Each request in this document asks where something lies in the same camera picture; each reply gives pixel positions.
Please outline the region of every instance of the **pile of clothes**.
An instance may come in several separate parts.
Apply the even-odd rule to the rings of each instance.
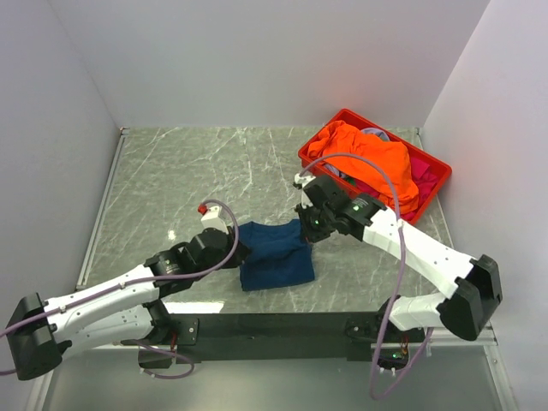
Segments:
[[[416,215],[439,181],[429,164],[411,158],[403,143],[390,141],[389,136],[378,128],[359,130],[343,121],[332,122],[320,130],[319,139],[308,146],[307,155],[315,159],[335,152],[351,152],[380,167],[396,188],[405,220]],[[328,158],[325,162],[325,167],[333,174],[394,208],[388,183],[373,167],[347,157]]]

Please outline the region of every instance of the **blue cloth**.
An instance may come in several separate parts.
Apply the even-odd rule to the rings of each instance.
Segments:
[[[240,226],[240,241],[251,248],[240,266],[244,291],[288,287],[314,279],[312,248],[301,239],[298,219],[284,225],[245,223]]]

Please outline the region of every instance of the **robotic arm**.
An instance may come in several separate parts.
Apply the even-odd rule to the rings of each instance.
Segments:
[[[309,242],[322,241],[338,231],[399,257],[394,212],[383,203],[366,194],[352,200],[328,176],[297,175],[295,185],[302,189],[301,203],[295,210],[302,235]],[[117,278],[47,301],[36,293],[23,298],[8,326],[36,314],[56,313],[8,334],[18,378],[36,378],[71,355],[108,343],[165,341],[174,328],[161,298],[190,288],[200,278],[172,281],[162,277],[212,267],[235,245],[235,233],[223,221],[222,207],[215,205],[201,211],[205,227],[202,233],[190,242],[157,253]],[[392,325],[399,331],[445,327],[460,338],[476,339],[502,300],[497,263],[485,255],[473,259],[458,253],[407,223],[403,223],[403,231],[408,244],[407,264],[439,292],[400,296],[390,313]],[[222,268],[241,265],[249,253],[238,243]],[[116,291],[104,293],[112,287]],[[74,301],[85,302],[67,308]]]

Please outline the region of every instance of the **red plastic basket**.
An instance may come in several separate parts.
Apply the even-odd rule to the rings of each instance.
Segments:
[[[389,132],[388,130],[378,126],[374,122],[370,122],[369,120],[366,120],[362,116],[358,116],[356,113],[354,113],[351,110],[348,109],[342,109],[340,110],[333,118],[331,118],[328,122],[335,122],[337,120],[343,120],[347,124],[350,124],[352,126],[355,126],[362,130],[363,128],[368,127],[375,127],[380,128],[381,130],[384,130],[390,139],[392,141],[401,141],[407,148],[408,153],[411,158],[418,158],[425,163],[428,163],[430,165],[430,171],[439,178],[438,184],[434,187],[426,201],[422,204],[422,206],[417,210],[417,213],[413,217],[413,219],[409,220],[408,222],[415,225],[417,221],[419,221],[420,216],[425,212],[426,208],[430,205],[436,194],[438,193],[439,189],[445,184],[449,176],[451,175],[451,168],[446,163],[439,161],[438,159],[434,158],[430,154],[423,152],[421,149],[413,146],[410,143],[407,143],[407,141],[400,139],[397,135],[394,135],[393,133]],[[301,159],[302,166],[307,166],[312,162],[312,159],[309,158],[306,153],[308,152],[308,146],[313,143],[314,141],[318,140],[318,133],[316,133],[301,149],[299,150],[299,158]],[[354,187],[353,185],[349,184],[348,182],[344,181],[342,178],[335,176],[333,173],[331,173],[328,169],[326,169],[323,165],[315,165],[312,167],[312,173],[315,176],[322,176],[324,174],[327,174],[333,178],[337,182],[340,188],[342,188],[344,191],[346,191],[350,197],[354,198],[359,193],[361,193],[358,188]]]

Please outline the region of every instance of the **magenta cloth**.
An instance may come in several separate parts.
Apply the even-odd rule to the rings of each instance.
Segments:
[[[430,165],[418,158],[410,158],[411,163],[411,176],[413,182],[419,189],[419,208],[425,203],[426,199],[433,191],[436,184],[439,182],[439,178],[430,171]],[[362,192],[371,195],[374,198],[378,198],[378,191],[369,187],[364,182],[354,178],[356,187]],[[417,211],[411,211],[402,215],[404,220],[411,220],[417,214]]]

